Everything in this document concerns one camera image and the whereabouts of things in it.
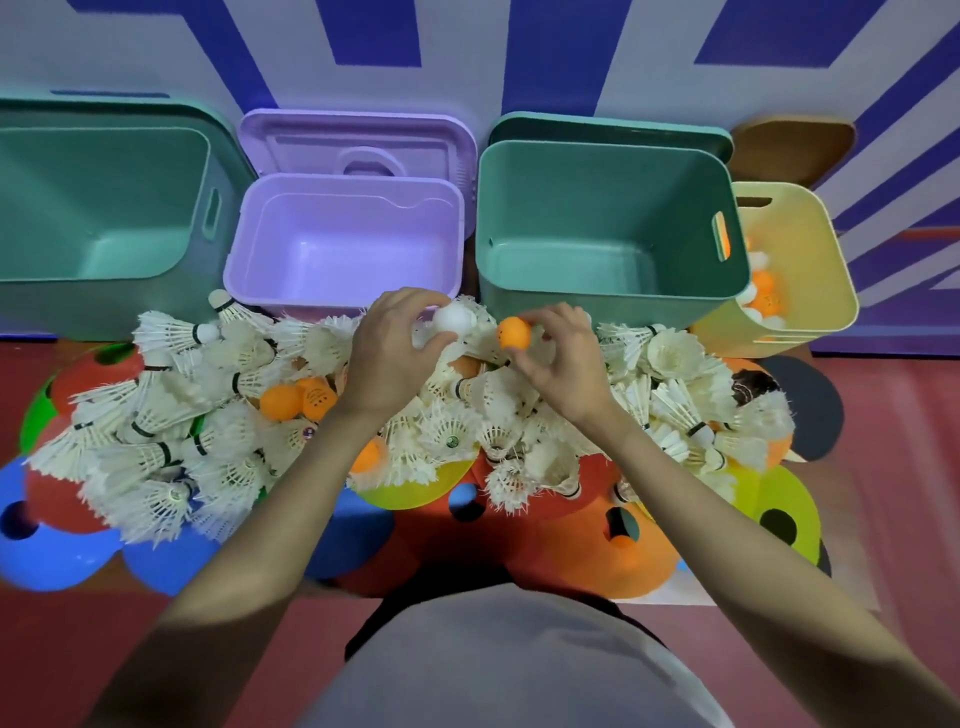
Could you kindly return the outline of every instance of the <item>green bin lid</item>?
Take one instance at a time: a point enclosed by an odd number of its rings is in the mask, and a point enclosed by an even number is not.
[[[514,111],[501,116],[490,132],[488,144],[506,139],[575,141],[592,144],[628,144],[639,147],[699,149],[725,164],[733,156],[733,137],[719,127],[625,121],[596,116]]]

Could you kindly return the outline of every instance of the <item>blue disc cone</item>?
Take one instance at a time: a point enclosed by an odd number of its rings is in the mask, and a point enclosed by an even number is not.
[[[387,543],[393,530],[393,513],[370,505],[350,488],[344,488],[337,497],[330,523],[310,557],[306,575],[332,579],[359,569]]]
[[[69,589],[110,560],[122,545],[120,533],[66,533],[25,523],[25,468],[21,457],[0,469],[0,576],[32,592]]]
[[[213,558],[220,545],[185,526],[175,541],[156,547],[128,544],[123,557],[131,573],[151,589],[174,596]]]

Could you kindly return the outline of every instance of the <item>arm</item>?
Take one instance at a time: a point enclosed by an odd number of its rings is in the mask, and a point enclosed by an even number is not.
[[[679,467],[615,402],[582,309],[524,316],[557,342],[550,367],[512,352],[543,398],[606,452],[717,606],[829,726],[960,725],[960,701],[828,577]]]
[[[303,579],[353,460],[456,338],[439,334],[413,348],[417,315],[446,303],[439,293],[402,289],[371,306],[353,338],[343,396],[270,497],[120,667],[86,725],[212,726],[227,718]]]

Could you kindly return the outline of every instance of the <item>red floor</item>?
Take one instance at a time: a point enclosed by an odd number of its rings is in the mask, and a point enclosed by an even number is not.
[[[53,371],[54,345],[0,344],[0,455]],[[883,618],[960,692],[960,362],[821,359],[847,405],[837,449],[860,500]],[[75,724],[162,608],[154,595],[0,592],[4,723]],[[229,722],[291,724],[336,674],[366,599],[296,602]],[[812,726],[713,607],[630,605],[739,726]]]

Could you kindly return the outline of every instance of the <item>purple bin lid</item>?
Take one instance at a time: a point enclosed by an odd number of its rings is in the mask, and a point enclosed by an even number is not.
[[[426,177],[464,196],[465,234],[476,226],[477,144],[452,116],[365,111],[256,109],[243,117],[240,146],[260,177]]]

